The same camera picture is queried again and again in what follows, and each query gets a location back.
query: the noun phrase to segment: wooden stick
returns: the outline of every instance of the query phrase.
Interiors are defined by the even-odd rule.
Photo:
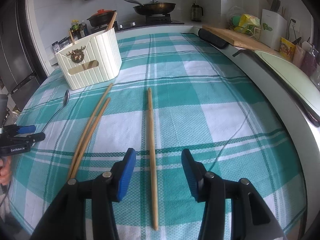
[[[103,112],[104,112],[104,110],[106,109],[106,107],[107,107],[107,105],[109,104],[109,102],[110,102],[110,98],[107,98],[107,100],[105,101],[104,105],[102,106],[102,108],[101,108],[101,110],[100,110],[100,112],[99,112],[96,120],[94,121],[94,123],[93,123],[93,125],[92,125],[92,127],[91,127],[91,129],[90,129],[90,131],[89,131],[89,133],[88,133],[88,135],[87,135],[87,137],[85,138],[85,141],[84,141],[84,143],[83,143],[83,145],[82,145],[82,148],[81,148],[81,150],[80,150],[80,152],[79,152],[79,156],[78,156],[78,158],[77,158],[77,160],[76,160],[76,164],[75,164],[75,166],[74,166],[74,168],[73,168],[73,171],[72,171],[72,173],[71,173],[71,178],[75,178],[75,177],[76,177],[77,172],[78,172],[78,168],[79,168],[79,166],[80,166],[82,157],[83,157],[83,155],[84,155],[84,151],[85,151],[85,149],[87,148],[88,143],[89,143],[89,141],[90,141],[90,139],[91,139],[91,137],[92,137],[92,134],[93,134],[94,130],[96,129],[97,124],[98,124],[98,122],[100,121],[100,119],[101,119],[101,117],[102,117],[102,115],[103,115]]]
[[[70,35],[70,38],[71,38],[72,44],[73,44],[73,45],[75,45],[76,43],[75,43],[75,40],[74,40],[74,38],[73,38],[73,36],[72,36],[71,31],[69,31],[69,35]]]
[[[104,32],[110,31],[110,30],[112,29],[113,24],[115,23],[116,17],[117,17],[117,12],[115,12],[115,13],[113,14],[113,17],[112,17],[112,19],[111,19],[108,27],[106,28],[106,30],[105,30]]]
[[[97,111],[98,111],[98,109],[100,108],[100,105],[101,105],[103,99],[105,98],[105,96],[108,94],[108,92],[109,92],[110,89],[112,88],[112,85],[113,85],[113,83],[111,83],[111,84],[108,86],[108,88],[106,89],[106,91],[104,92],[104,94],[102,95],[102,97],[100,98],[98,104],[96,105],[95,109],[93,110],[93,113],[92,113],[89,121],[87,122],[87,125],[86,125],[85,128],[84,128],[84,131],[83,131],[83,133],[82,133],[82,135],[81,135],[81,138],[80,138],[80,140],[79,140],[79,142],[78,142],[78,146],[77,146],[77,148],[76,148],[76,150],[75,150],[75,154],[73,155],[73,158],[72,158],[72,162],[71,162],[71,165],[70,165],[70,168],[69,168],[69,172],[68,172],[67,181],[68,181],[69,179],[71,179],[71,173],[72,173],[72,171],[73,171],[73,169],[74,169],[74,166],[75,166],[75,164],[76,164],[76,160],[77,160],[78,155],[79,155],[79,150],[80,150],[80,148],[81,148],[81,146],[82,146],[82,144],[83,144],[84,137],[86,136],[87,131],[88,131],[88,129],[89,129],[89,127],[90,127],[90,125],[91,125],[91,123],[92,123],[92,121],[93,121],[93,119],[94,119],[94,117],[95,117],[95,115],[96,115],[96,113],[97,113]]]
[[[151,174],[151,196],[152,196],[152,214],[153,228],[158,231],[158,190],[157,190],[157,170],[156,170],[156,150],[155,136],[153,132],[153,108],[152,92],[148,88],[148,117],[149,117],[149,150],[150,150],[150,174]]]

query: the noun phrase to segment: power outlet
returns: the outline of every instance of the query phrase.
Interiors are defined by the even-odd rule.
[[[296,23],[294,23],[293,21],[290,22],[290,25],[289,25],[289,28],[292,28],[294,27],[294,30],[297,31],[297,32],[300,32],[300,21],[295,19],[295,18],[291,18],[292,20],[295,20]]]

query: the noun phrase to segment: wooden cutting board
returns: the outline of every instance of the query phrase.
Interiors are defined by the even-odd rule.
[[[271,49],[267,45],[255,40],[254,38],[250,38],[245,34],[235,32],[232,30],[211,27],[209,25],[203,25],[202,28],[217,35],[218,37],[229,42],[231,45],[235,47],[251,50],[262,50],[275,56],[279,56],[279,53],[274,49]]]

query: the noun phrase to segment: pan handle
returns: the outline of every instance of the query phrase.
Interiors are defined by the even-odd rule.
[[[138,5],[144,6],[142,3],[138,2],[137,0],[124,0],[124,1],[129,2],[129,3],[136,3]]]

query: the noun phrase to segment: white plastic container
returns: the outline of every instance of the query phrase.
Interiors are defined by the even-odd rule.
[[[262,10],[260,42],[279,51],[281,37],[285,38],[286,29],[287,20],[280,14],[266,9]]]
[[[84,60],[75,63],[68,54],[81,48]],[[60,50],[55,57],[72,90],[115,78],[122,64],[114,28],[86,36]]]

